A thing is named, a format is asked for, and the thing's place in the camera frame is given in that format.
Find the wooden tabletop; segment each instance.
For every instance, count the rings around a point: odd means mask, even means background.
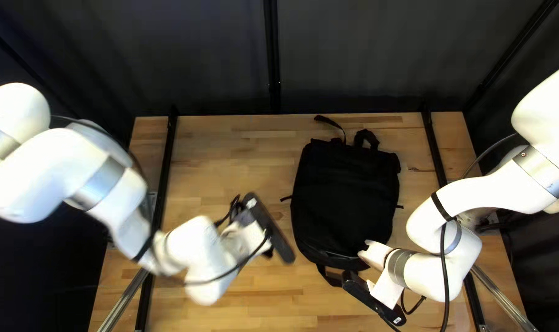
[[[400,159],[399,204],[394,215],[391,247],[423,251],[406,235],[411,212],[438,188],[433,162],[419,113],[327,115],[352,140],[363,128],[372,130],[380,149]],[[156,190],[166,135],[166,117],[138,117],[131,148]],[[457,180],[475,158],[460,112],[433,114],[433,126],[447,178]],[[387,331],[371,309],[340,288],[329,286],[293,242],[289,201],[302,148],[311,138],[328,140],[341,132],[313,121],[313,115],[179,117],[172,156],[163,230],[197,216],[219,219],[234,195],[256,192],[275,217],[297,254],[293,265],[277,257],[257,258],[246,266],[213,306],[198,306],[187,298],[179,279],[157,277],[149,318],[151,331]],[[470,176],[478,176],[476,168]],[[524,312],[509,260],[499,235],[483,236],[477,264]],[[96,331],[138,267],[117,250],[106,252],[90,331]],[[360,275],[376,281],[379,272]],[[484,316],[492,331],[518,331],[490,294],[475,281]],[[115,331],[134,331],[139,294],[130,303]],[[411,306],[418,295],[406,292]],[[443,304],[431,300],[401,328],[435,331]],[[448,331],[475,331],[464,292],[451,303]]]

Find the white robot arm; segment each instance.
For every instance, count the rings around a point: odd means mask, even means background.
[[[488,176],[455,181],[439,189],[408,219],[408,237],[429,253],[392,249],[372,241],[367,242],[367,250],[358,253],[383,271],[375,285],[367,281],[371,295],[379,302],[393,309],[405,287],[444,302],[439,257],[444,224],[449,296],[458,296],[482,242],[452,216],[483,207],[521,213],[559,211],[559,71],[519,102],[511,123],[529,146]]]
[[[206,217],[169,234],[152,234],[138,209],[147,185],[127,153],[91,122],[48,129],[49,122],[48,104],[36,89],[21,83],[0,87],[1,218],[35,223],[65,201],[104,223],[118,249],[153,274],[187,268],[187,293],[204,305],[222,296],[246,259],[275,248],[293,262],[281,231],[254,194],[221,235]]]

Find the black cable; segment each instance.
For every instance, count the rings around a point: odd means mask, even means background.
[[[492,150],[494,150],[496,147],[498,147],[499,145],[501,145],[504,141],[509,140],[510,138],[512,138],[513,136],[517,135],[516,132],[510,134],[509,136],[502,138],[500,140],[498,140],[495,144],[491,145],[488,149],[484,150],[483,153],[481,153],[478,158],[476,158],[471,164],[470,166],[467,167],[466,171],[464,172],[464,174],[462,175],[462,177],[460,177],[460,179],[463,179],[467,176],[467,174],[474,168],[474,166],[482,159],[484,158],[485,155],[487,155],[489,152],[491,152]]]
[[[407,315],[414,313],[425,299],[426,297],[421,295],[421,298],[417,301],[417,303],[410,310],[406,311],[406,308],[404,307],[404,289],[402,289],[402,294],[400,295],[400,306],[402,308],[402,312]]]
[[[443,270],[443,287],[445,289],[445,309],[443,312],[443,322],[441,323],[440,332],[444,332],[447,328],[447,319],[449,318],[449,281],[447,280],[447,266],[445,265],[445,226],[441,227],[441,241],[439,243],[439,256],[441,257],[441,269]]]
[[[230,214],[232,213],[232,211],[234,210],[234,208],[237,206],[237,204],[239,203],[239,199],[240,199],[240,195],[236,195],[234,197],[234,199],[232,199],[232,201],[230,202],[230,209],[228,210],[228,213],[226,213],[226,215],[224,216],[224,218],[214,222],[214,226],[216,226],[216,228],[218,228],[224,221],[226,221],[226,219],[228,219],[228,217],[230,217]]]
[[[387,320],[384,316],[380,315],[380,318],[382,318],[382,320],[384,320],[392,330],[394,330],[395,332],[400,332],[400,330],[394,324],[392,324],[392,322]]]
[[[165,250],[166,250],[166,248],[168,247],[168,246],[167,246],[167,241],[168,241],[168,236],[169,236],[170,233],[171,233],[171,232],[168,232],[168,233],[165,235],[165,239],[164,239],[164,242],[165,242],[165,243],[164,243]],[[228,271],[224,272],[223,274],[221,274],[221,275],[219,275],[219,276],[217,276],[217,277],[215,277],[215,278],[212,278],[212,279],[210,279],[210,280],[187,281],[187,282],[184,281],[182,285],[183,285],[183,286],[205,285],[205,284],[207,284],[207,283],[211,283],[211,282],[216,281],[216,280],[218,280],[218,279],[222,279],[222,278],[224,278],[225,276],[227,276],[227,275],[231,274],[232,272],[236,271],[237,269],[239,269],[239,268],[245,266],[246,263],[248,263],[249,260],[250,260],[251,258],[253,258],[253,257],[257,254],[257,252],[263,247],[263,245],[265,244],[265,242],[267,242],[267,240],[269,240],[269,238],[271,237],[271,232],[270,232],[270,230],[268,230],[268,229],[266,229],[266,230],[264,231],[264,234],[265,234],[265,236],[263,237],[263,240],[261,241],[261,243],[259,244],[259,246],[258,246],[252,253],[250,253],[248,256],[246,256],[246,258],[244,258],[244,259],[241,260],[239,263],[237,263],[233,268],[229,269]]]

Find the black pole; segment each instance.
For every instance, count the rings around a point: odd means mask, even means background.
[[[447,177],[445,176],[445,168],[443,167],[441,155],[439,154],[439,147],[437,145],[437,139],[435,138],[435,132],[433,131],[431,111],[428,110],[425,103],[421,106],[421,116],[423,117],[423,126],[425,128],[425,133],[427,134],[429,150],[431,150],[431,158],[433,159],[433,165],[435,166],[437,182],[439,187],[443,187],[444,185],[447,185]],[[466,278],[464,278],[463,284],[464,289],[466,289],[467,301],[470,304],[472,318],[474,319],[474,326],[476,326],[478,332],[481,332],[480,328],[486,325],[486,322],[484,321],[484,316],[482,315],[482,307],[480,306],[480,300],[478,298],[478,293],[476,292],[476,285],[474,285],[474,279],[472,278],[470,272],[468,272]]]
[[[545,0],[534,12],[534,14],[529,18],[526,25],[521,29],[521,32],[515,37],[515,40],[509,45],[509,47],[502,54],[501,58],[497,61],[494,67],[490,70],[488,75],[480,82],[476,90],[471,95],[471,97],[464,105],[464,112],[471,109],[479,100],[482,98],[484,93],[492,86],[492,84],[501,75],[503,70],[511,62],[513,57],[519,53],[523,48],[523,45],[531,38],[534,32],[540,27],[544,20],[548,17],[549,13],[552,12],[554,7],[558,4],[559,0]]]
[[[277,0],[263,0],[265,13],[265,41],[267,42],[267,68],[269,72],[269,99],[271,110],[281,109],[281,79],[279,77],[279,30]]]
[[[161,165],[161,175],[158,179],[157,201],[154,208],[154,215],[152,217],[151,227],[153,231],[161,228],[165,214],[168,175],[171,168],[172,149],[175,144],[175,132],[177,131],[177,115],[177,108],[173,106],[171,108],[171,112],[169,113],[167,122],[167,140],[165,142],[165,152],[163,155],[163,163]],[[136,314],[135,332],[144,332],[147,330],[153,284],[154,276],[149,274],[142,284],[140,301],[138,303],[138,312]]]

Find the backpack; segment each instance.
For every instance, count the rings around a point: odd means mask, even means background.
[[[316,121],[336,122],[317,115]],[[364,140],[370,143],[363,147]],[[357,257],[366,239],[386,243],[399,196],[400,162],[394,153],[378,150],[380,142],[369,130],[358,131],[353,146],[344,140],[312,139],[302,150],[291,195],[293,235],[300,252],[316,263],[333,286],[340,279],[325,267],[354,273],[369,268]]]

